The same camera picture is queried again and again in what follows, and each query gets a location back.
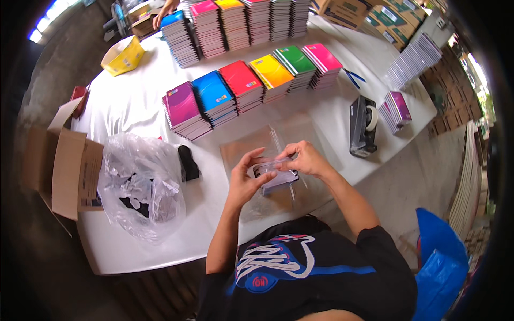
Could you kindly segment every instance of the hand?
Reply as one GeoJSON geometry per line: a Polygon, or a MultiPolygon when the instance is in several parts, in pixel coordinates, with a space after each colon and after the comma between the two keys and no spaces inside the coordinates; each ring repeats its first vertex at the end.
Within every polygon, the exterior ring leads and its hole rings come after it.
{"type": "Polygon", "coordinates": [[[292,161],[282,162],[275,165],[279,171],[288,171],[296,169],[306,175],[312,175],[316,178],[323,179],[330,176],[335,169],[329,162],[321,156],[314,146],[302,140],[299,143],[288,144],[286,148],[275,159],[281,159],[298,153],[296,159],[292,161]]]}
{"type": "Polygon", "coordinates": [[[162,18],[164,18],[168,14],[172,14],[173,11],[178,7],[179,3],[180,0],[166,0],[166,3],[161,8],[161,11],[159,11],[159,14],[152,21],[152,26],[154,27],[154,30],[160,28],[162,18]]]}
{"type": "Polygon", "coordinates": [[[263,151],[264,147],[261,147],[246,153],[239,164],[234,167],[232,177],[230,177],[230,188],[225,206],[229,205],[241,209],[264,183],[277,176],[277,172],[267,172],[257,178],[248,176],[247,172],[250,167],[270,161],[265,157],[257,157],[263,151]]]}

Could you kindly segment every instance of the yellow notebook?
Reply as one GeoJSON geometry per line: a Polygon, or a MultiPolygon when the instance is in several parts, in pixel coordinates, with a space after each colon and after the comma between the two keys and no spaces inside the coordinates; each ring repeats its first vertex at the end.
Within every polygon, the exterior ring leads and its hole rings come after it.
{"type": "Polygon", "coordinates": [[[222,10],[244,6],[239,0],[215,0],[214,3],[222,10]]]}
{"type": "Polygon", "coordinates": [[[261,78],[267,89],[277,88],[295,78],[270,54],[251,61],[250,67],[261,78]]]}

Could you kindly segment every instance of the blue notebook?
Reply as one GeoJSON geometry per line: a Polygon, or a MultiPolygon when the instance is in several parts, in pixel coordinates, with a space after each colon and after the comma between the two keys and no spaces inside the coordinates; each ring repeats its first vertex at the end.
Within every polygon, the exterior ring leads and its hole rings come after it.
{"type": "Polygon", "coordinates": [[[193,80],[192,83],[203,112],[208,112],[233,99],[217,70],[193,80]]]}
{"type": "Polygon", "coordinates": [[[184,11],[183,10],[177,10],[175,13],[170,14],[162,18],[161,20],[161,28],[165,27],[167,25],[170,25],[172,23],[175,23],[177,21],[184,20],[184,11]]]}

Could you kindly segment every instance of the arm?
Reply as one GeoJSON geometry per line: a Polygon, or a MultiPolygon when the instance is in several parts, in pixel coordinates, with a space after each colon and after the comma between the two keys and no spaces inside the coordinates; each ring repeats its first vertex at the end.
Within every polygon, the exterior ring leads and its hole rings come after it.
{"type": "Polygon", "coordinates": [[[301,141],[296,144],[289,144],[277,156],[277,159],[296,153],[298,153],[296,159],[277,164],[277,169],[280,171],[296,169],[306,175],[313,175],[321,179],[332,193],[355,236],[358,236],[364,229],[372,229],[380,225],[380,221],[371,205],[344,177],[339,175],[311,143],[301,141]]]}
{"type": "Polygon", "coordinates": [[[246,153],[232,170],[225,208],[207,251],[206,274],[230,273],[234,270],[241,208],[252,198],[262,184],[277,176],[277,172],[268,172],[258,178],[248,176],[248,168],[267,161],[263,157],[257,157],[263,151],[264,148],[261,147],[246,153]]]}
{"type": "Polygon", "coordinates": [[[168,14],[172,14],[173,11],[178,7],[179,3],[180,0],[166,0],[166,3],[161,8],[161,11],[159,11],[159,14],[152,21],[152,26],[154,27],[154,30],[160,28],[162,18],[164,18],[168,14]]]}

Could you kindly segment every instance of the tape roll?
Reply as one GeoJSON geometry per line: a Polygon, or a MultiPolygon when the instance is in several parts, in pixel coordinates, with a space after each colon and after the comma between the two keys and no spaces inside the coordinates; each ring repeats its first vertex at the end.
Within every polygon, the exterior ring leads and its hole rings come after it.
{"type": "Polygon", "coordinates": [[[366,106],[367,109],[371,111],[371,121],[368,126],[366,126],[366,131],[372,131],[377,126],[378,122],[378,112],[377,109],[373,106],[366,106]]]}

